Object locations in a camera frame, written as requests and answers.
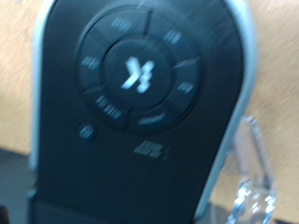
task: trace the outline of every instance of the silver trim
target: silver trim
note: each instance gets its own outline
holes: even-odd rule
[[[254,25],[247,1],[224,0],[224,2],[226,3],[227,7],[230,8],[235,18],[236,25],[243,43],[245,75],[242,90],[235,106],[235,111],[221,141],[219,153],[214,161],[210,175],[206,182],[201,200],[195,212],[194,220],[200,219],[205,212],[210,194],[216,184],[219,172],[225,163],[226,154],[232,145],[237,126],[241,120],[241,116],[244,114],[249,103],[258,69],[258,50],[255,41]]]
[[[38,166],[38,148],[39,148],[39,119],[40,119],[40,96],[41,96],[41,78],[42,78],[42,56],[43,56],[43,39],[48,16],[56,0],[44,0],[38,12],[34,34],[33,48],[33,117],[32,117],[32,150],[29,157],[29,167],[37,171]]]

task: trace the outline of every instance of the black remote control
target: black remote control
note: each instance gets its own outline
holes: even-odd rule
[[[191,224],[254,85],[239,0],[48,0],[30,224]]]

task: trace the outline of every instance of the wooden background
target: wooden background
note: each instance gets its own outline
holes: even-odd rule
[[[0,0],[0,147],[22,154],[30,151],[32,36],[40,3]],[[248,114],[260,122],[276,175],[275,217],[299,223],[299,0],[249,3],[261,61]]]

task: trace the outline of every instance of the brand logo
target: brand logo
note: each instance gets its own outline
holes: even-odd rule
[[[129,90],[139,80],[140,85],[137,87],[137,91],[139,93],[146,92],[150,87],[151,71],[155,66],[154,62],[148,61],[141,67],[139,60],[131,57],[126,62],[126,66],[130,77],[123,83],[121,88]]]

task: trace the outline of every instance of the center button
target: center button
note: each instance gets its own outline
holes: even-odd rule
[[[172,69],[150,39],[116,44],[105,59],[106,81],[113,94],[133,107],[154,107],[168,95]]]

